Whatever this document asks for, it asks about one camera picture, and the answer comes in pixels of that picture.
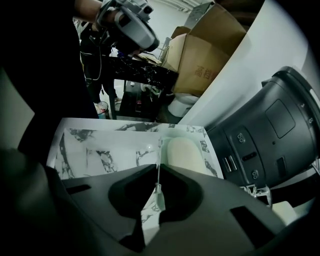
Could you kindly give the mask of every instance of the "person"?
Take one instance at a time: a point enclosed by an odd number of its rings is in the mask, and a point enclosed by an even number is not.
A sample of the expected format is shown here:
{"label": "person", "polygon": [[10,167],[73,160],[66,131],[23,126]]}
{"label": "person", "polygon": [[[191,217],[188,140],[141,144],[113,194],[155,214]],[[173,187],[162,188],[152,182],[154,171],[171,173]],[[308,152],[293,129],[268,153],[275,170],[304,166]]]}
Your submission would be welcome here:
{"label": "person", "polygon": [[110,79],[108,76],[108,63],[106,58],[111,52],[111,47],[99,47],[92,42],[90,36],[95,38],[98,34],[96,25],[84,24],[85,29],[80,34],[80,55],[83,64],[83,71],[86,80],[86,86],[89,91],[90,97],[100,113],[100,109],[105,108],[103,102],[100,100],[100,91],[103,89],[109,94],[109,90],[115,96],[115,103],[119,103],[121,100],[116,94],[114,88],[114,79]]}
{"label": "person", "polygon": [[[62,118],[98,118],[80,62],[73,17],[94,23],[102,3],[56,0],[46,6],[36,0],[16,0],[3,4],[1,9],[8,11],[1,15],[2,24],[7,24],[1,28],[1,64],[34,111],[18,149],[46,164]],[[110,11],[106,22],[114,21],[116,13]]]}

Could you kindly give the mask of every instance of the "white wall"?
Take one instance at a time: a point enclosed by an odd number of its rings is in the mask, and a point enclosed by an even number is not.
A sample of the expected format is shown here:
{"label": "white wall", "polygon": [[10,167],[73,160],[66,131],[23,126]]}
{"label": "white wall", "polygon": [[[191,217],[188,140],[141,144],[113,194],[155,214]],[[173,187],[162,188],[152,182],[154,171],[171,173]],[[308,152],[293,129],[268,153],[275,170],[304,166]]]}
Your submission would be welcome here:
{"label": "white wall", "polygon": [[16,149],[34,112],[0,70],[0,149]]}
{"label": "white wall", "polygon": [[148,0],[148,3],[154,9],[150,14],[149,26],[158,36],[160,43],[164,43],[167,37],[171,37],[176,27],[185,24],[189,15],[154,0]]}
{"label": "white wall", "polygon": [[221,122],[283,66],[314,73],[304,65],[307,51],[308,42],[291,17],[276,2],[266,0],[228,63],[179,124],[206,127]]}

